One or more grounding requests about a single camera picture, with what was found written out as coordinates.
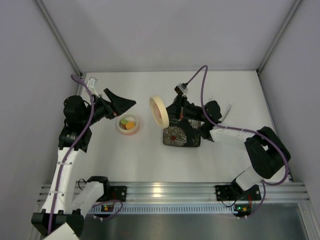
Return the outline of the white oval food piece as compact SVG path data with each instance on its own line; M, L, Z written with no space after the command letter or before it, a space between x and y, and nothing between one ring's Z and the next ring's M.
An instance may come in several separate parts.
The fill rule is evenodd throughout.
M124 117L128 122L136 122L137 121L137 118L134 114L127 114L125 117Z

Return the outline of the green round food piece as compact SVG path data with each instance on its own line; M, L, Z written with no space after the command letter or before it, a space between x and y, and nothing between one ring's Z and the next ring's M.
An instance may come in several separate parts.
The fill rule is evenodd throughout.
M121 125L126 125L127 123L128 123L128 120L126 120L124 118L120 120Z

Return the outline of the cream round lunch box lid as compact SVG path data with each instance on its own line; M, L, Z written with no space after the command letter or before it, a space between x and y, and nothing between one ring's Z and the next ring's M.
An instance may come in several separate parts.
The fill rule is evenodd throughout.
M149 106L157 125L162 129L168 128L170 120L163 100L159 96L152 96Z

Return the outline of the yellow round biscuit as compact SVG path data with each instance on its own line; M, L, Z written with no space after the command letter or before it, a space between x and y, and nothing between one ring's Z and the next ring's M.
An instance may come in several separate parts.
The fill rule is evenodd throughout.
M128 122L125 124L125 129L126 129L126 130L131 130L131 129L133 129L135 126L136 126L135 122L133 122L133 121L128 121Z

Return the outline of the stainless steel tongs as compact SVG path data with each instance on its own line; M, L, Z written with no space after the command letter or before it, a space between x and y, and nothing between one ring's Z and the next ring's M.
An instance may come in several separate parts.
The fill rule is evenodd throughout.
M221 119L220 121L223 122L226 117L228 116L231 108L232 108L232 102L230 100L225 99L213 99L211 100L216 101L220 107L220 113L221 113Z

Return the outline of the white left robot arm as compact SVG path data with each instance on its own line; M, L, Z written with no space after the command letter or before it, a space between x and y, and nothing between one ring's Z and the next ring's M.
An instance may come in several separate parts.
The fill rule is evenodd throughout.
M32 215L32 225L48 237L61 232L67 226L69 237L79 238L82 235L85 217L97 202L114 204L121 201L112 192L106 176L91 176L85 188L74 197L77 181L79 154L85 154L91 140L90 126L103 118L112 120L130 108L136 101L115 95L104 89L108 100L100 96L90 96L90 103L79 95L68 97L63 105L64 126L59 135L56 169L47 198L40 212Z

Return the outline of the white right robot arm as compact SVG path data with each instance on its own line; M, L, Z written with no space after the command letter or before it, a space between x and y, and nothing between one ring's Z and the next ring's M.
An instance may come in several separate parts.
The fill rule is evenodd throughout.
M259 130L241 129L221 125L221 108L215 101L196 106L186 96L177 96L166 108L168 123L164 131L181 133L186 141L190 139L183 125L195 127L195 137L213 143L223 143L246 151L250 166L230 183L230 191L240 198L258 183L265 183L281 168L289 172L291 155L275 132L267 126Z

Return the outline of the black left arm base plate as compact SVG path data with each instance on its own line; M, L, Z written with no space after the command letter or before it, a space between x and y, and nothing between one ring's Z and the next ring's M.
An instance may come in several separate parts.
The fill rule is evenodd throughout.
M110 186L107 200L119 200L126 202L128 187L124 185Z

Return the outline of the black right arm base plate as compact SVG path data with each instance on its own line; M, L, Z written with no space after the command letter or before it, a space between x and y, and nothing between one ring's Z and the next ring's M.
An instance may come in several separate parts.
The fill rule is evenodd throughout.
M218 201L248 201L249 197L252 201L259 201L262 199L259 186L255 184L248 190L242 190L240 187L236 188L231 184L216 185L216 198Z

